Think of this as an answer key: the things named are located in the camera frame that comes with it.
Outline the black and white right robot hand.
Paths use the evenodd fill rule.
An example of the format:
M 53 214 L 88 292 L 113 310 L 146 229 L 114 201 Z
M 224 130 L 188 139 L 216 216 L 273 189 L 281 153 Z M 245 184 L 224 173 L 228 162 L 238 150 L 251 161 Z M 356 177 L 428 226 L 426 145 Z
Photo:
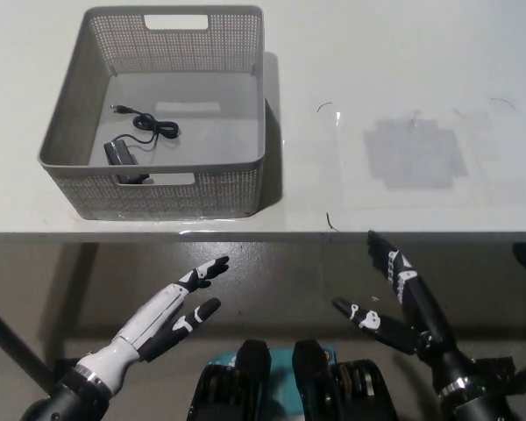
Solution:
M 440 396 L 471 388 L 476 367 L 459 351 L 446 316 L 414 265 L 401 249 L 375 231 L 368 232 L 367 246 L 373 267 L 386 278 L 405 320 L 382 315 L 340 297 L 332 301 L 333 306 L 380 343 L 417 356 L 430 368 L 433 388 Z

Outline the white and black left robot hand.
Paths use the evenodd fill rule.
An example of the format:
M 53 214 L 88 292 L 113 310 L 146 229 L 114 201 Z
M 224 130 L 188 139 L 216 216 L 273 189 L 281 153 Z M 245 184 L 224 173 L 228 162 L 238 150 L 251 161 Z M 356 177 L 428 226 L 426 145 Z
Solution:
M 227 271 L 228 261 L 223 256 L 205 262 L 161 289 L 134 313 L 107 346 L 81 358 L 75 372 L 104 389 L 107 396 L 117 395 L 131 365 L 157 359 L 218 310 L 221 302 L 211 298 L 187 314 L 175 315 L 187 296 L 208 288 L 212 279 Z

